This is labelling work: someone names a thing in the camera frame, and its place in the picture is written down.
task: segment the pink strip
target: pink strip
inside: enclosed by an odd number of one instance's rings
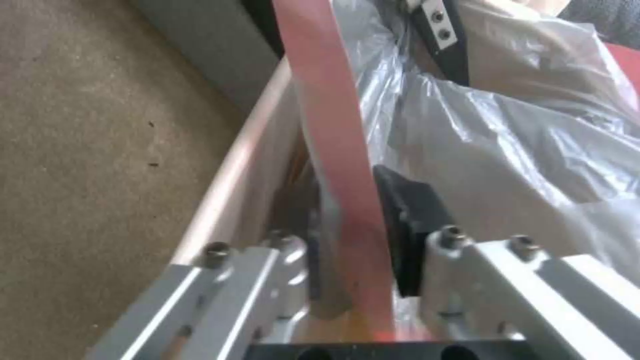
[[[345,284],[376,340],[394,333],[391,264],[360,101],[328,0],[274,0],[306,119],[307,142],[342,210]]]

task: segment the metal plate with holes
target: metal plate with holes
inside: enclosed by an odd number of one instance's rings
[[[534,360],[524,341],[252,345],[244,360]]]

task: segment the plastic bag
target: plastic bag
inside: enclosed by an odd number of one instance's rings
[[[429,183],[476,240],[525,233],[558,256],[594,254],[640,284],[637,95],[593,27],[511,1],[460,1],[474,87],[465,88],[433,75],[394,1],[333,0],[341,42],[324,2],[304,3],[275,1],[314,167],[343,218],[364,212],[375,224],[374,236],[343,232],[339,241],[388,266],[384,242],[371,240],[380,236],[380,205],[344,205],[375,198],[371,179],[361,172],[357,188],[336,171],[368,160]],[[358,93],[360,134],[350,108],[357,101],[340,79],[341,51]],[[344,141],[357,151],[340,153]],[[383,270],[368,275],[363,299],[377,275],[379,289],[387,284]],[[372,323],[371,309],[382,312],[383,303],[365,309]]]

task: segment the screw head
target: screw head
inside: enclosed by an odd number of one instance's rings
[[[540,246],[527,235],[513,235],[509,239],[509,248],[522,261],[531,261],[540,252]]]
[[[220,241],[209,243],[204,247],[204,262],[209,268],[220,266],[231,254],[229,244]]]
[[[461,249],[466,240],[467,235],[455,225],[446,225],[440,230],[440,246],[445,249]]]
[[[441,12],[440,10],[436,10],[431,14],[431,21],[435,22],[436,24],[441,23],[444,20],[444,12]]]
[[[447,29],[442,29],[438,32],[438,37],[441,40],[448,40],[451,38],[451,31],[447,30]]]

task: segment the beige carpet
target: beige carpet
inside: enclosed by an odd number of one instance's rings
[[[82,357],[165,266],[240,124],[128,2],[1,1],[0,357]]]

